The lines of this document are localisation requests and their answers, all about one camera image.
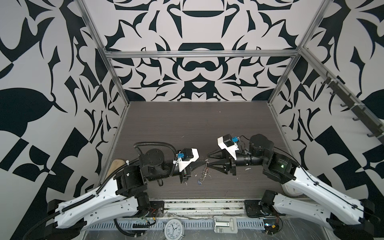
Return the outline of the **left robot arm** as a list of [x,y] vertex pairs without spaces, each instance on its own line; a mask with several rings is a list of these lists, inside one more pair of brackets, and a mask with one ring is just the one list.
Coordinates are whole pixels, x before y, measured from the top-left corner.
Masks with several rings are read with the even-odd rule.
[[103,221],[121,217],[145,216],[151,203],[146,193],[148,182],[178,176],[186,182],[193,170],[203,166],[197,149],[175,151],[166,161],[160,149],[139,153],[133,161],[113,171],[101,185],[73,200],[49,202],[49,216],[31,227],[23,236],[32,240],[33,232],[44,230],[43,240],[71,240],[82,231]]

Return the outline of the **wooden brush block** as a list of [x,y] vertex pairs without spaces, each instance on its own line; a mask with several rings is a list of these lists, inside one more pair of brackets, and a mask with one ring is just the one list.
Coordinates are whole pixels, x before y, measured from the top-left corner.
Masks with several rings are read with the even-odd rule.
[[123,166],[126,164],[125,160],[122,159],[115,159],[112,161],[109,170],[107,171],[106,177],[108,177],[113,171],[118,169],[119,167]]

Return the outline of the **white alarm clock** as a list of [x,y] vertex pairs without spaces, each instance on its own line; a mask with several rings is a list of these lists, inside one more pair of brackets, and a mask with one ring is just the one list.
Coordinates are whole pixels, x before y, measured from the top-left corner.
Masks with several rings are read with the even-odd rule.
[[178,219],[169,220],[164,228],[166,240],[182,240],[185,236],[183,222]]

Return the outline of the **white round object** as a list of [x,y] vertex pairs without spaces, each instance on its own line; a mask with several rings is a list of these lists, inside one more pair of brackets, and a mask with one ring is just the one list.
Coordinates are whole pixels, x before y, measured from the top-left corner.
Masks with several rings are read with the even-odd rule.
[[299,190],[296,190],[295,187],[289,183],[282,184],[282,189],[285,195],[290,197],[298,197],[303,194]]

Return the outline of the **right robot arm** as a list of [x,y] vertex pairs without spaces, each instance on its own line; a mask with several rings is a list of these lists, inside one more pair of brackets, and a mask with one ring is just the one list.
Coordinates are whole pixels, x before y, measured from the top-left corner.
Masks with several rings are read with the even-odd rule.
[[307,203],[274,191],[265,191],[256,206],[246,204],[249,218],[291,215],[321,225],[340,240],[372,240],[375,205],[367,199],[351,198],[308,173],[296,160],[275,153],[274,143],[261,134],[244,148],[239,137],[218,138],[219,150],[208,154],[208,168],[236,175],[237,167],[262,166],[269,179],[288,185],[311,198]]

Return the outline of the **silver metal latch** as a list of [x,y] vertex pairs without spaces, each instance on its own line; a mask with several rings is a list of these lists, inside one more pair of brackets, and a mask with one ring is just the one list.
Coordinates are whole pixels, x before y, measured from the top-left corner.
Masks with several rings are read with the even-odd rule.
[[214,216],[214,232],[218,234],[237,234],[237,219],[229,216]]

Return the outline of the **black wall hook rail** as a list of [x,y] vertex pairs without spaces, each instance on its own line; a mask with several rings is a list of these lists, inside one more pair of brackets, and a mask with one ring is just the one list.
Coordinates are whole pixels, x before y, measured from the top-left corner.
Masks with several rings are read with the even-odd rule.
[[329,87],[331,96],[337,96],[343,102],[342,108],[354,113],[353,121],[361,122],[370,131],[367,134],[368,138],[376,138],[384,145],[384,123],[341,80],[333,78],[329,72],[326,72],[326,79],[322,82],[322,86]]

